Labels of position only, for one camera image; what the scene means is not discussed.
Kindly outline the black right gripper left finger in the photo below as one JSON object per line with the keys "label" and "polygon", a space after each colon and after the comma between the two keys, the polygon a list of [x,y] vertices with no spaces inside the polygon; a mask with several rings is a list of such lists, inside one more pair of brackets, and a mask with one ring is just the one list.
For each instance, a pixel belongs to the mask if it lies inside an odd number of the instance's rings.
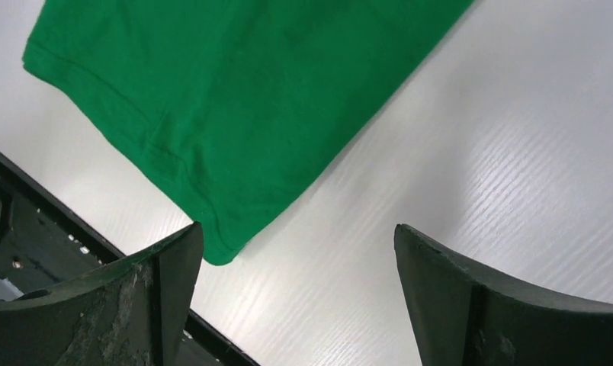
{"label": "black right gripper left finger", "polygon": [[82,276],[0,300],[0,365],[172,365],[201,267],[199,223]]}

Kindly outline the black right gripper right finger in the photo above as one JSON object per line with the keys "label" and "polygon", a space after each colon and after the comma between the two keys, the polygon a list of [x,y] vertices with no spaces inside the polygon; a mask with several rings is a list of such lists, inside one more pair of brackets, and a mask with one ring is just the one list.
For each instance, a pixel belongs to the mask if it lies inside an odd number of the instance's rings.
{"label": "black right gripper right finger", "polygon": [[406,224],[393,241],[424,365],[613,365],[613,304],[514,278]]}

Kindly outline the green t-shirt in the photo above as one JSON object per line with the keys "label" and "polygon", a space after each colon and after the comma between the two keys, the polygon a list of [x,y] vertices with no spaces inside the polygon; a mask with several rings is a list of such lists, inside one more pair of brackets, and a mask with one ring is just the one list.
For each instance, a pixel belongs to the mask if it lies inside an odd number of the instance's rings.
{"label": "green t-shirt", "polygon": [[47,1],[24,68],[230,263],[323,173],[468,1]]}

